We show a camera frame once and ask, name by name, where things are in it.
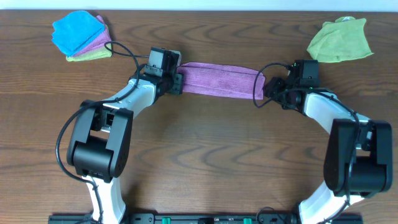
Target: blue cloth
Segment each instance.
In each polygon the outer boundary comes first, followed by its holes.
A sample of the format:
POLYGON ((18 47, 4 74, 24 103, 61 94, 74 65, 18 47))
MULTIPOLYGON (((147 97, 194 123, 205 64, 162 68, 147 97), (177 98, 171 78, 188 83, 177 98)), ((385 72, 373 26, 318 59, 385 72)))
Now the blue cloth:
POLYGON ((104 30, 104 24, 86 11, 69 13, 63 19, 54 22, 52 42, 68 57, 86 47, 104 30))

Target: wood grain surface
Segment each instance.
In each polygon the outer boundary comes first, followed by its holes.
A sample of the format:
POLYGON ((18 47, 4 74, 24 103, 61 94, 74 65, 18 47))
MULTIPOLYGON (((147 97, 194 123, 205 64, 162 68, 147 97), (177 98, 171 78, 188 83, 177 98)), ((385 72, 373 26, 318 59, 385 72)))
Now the wood grain surface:
MULTIPOLYGON (((85 99, 125 86, 131 58, 67 62, 51 42, 52 22, 69 11, 0 11, 0 223, 46 223, 53 213, 92 209, 85 184, 55 160, 60 128, 85 99)), ((398 14, 347 12, 95 11, 114 40, 135 54, 151 46, 179 50, 183 62, 260 69, 310 58, 306 49, 325 21, 365 17, 374 55, 321 63, 324 87, 372 119, 398 128, 398 14)), ((270 68, 272 76, 285 70, 270 68)), ((71 130, 62 142, 65 161, 71 130)), ((133 123, 121 176, 131 207, 159 213, 255 213, 290 210, 323 180, 328 135, 314 120, 276 103, 184 93, 163 96, 133 123)), ((394 143, 394 174, 397 168, 394 143)), ((398 187, 361 202, 366 223, 398 223, 398 187)))

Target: light green towel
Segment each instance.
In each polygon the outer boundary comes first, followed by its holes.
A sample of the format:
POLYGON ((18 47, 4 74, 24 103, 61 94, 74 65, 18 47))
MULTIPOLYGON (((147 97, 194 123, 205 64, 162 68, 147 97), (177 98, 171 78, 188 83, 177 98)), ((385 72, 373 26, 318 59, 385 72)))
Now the light green towel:
POLYGON ((372 55, 363 32, 366 19, 345 16, 335 22, 324 22, 311 40, 307 51, 319 62, 342 62, 372 55))
MULTIPOLYGON (((112 49, 112 44, 106 45, 109 49, 112 49)), ((112 56, 112 52, 106 50, 105 47, 101 47, 85 54, 76 56, 76 57, 67 57, 68 62, 81 62, 85 60, 94 60, 99 58, 105 58, 112 56)))

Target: white wall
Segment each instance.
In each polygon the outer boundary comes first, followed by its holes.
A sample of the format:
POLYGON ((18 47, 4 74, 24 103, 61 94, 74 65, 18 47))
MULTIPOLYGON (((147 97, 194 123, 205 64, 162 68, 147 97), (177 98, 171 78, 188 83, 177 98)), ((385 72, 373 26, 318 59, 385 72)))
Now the white wall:
POLYGON ((398 0, 0 0, 0 9, 398 12, 398 0))

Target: pink cloth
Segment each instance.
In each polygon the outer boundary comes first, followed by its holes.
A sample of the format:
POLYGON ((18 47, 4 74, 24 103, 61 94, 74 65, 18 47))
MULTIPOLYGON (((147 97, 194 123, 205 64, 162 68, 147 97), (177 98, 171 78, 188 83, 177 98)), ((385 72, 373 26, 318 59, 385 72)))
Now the pink cloth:
MULTIPOLYGON (((184 74, 182 91, 211 96, 252 99, 253 84, 258 71, 230 65, 190 62, 178 67, 184 74)), ((259 75, 256 99, 263 99, 262 87, 266 78, 259 75)))
MULTIPOLYGON (((102 24, 104 23, 104 20, 102 19, 101 16, 96 17, 97 20, 99 20, 102 24)), ((96 50, 100 47, 104 47, 105 42, 111 41, 111 36, 109 35, 109 30, 108 27, 105 25, 105 30, 102 32, 97 38, 95 38, 91 43, 89 43, 86 47, 78 51, 76 54, 74 54, 72 57, 76 57, 82 54, 85 54, 87 52, 90 52, 92 50, 96 50)))

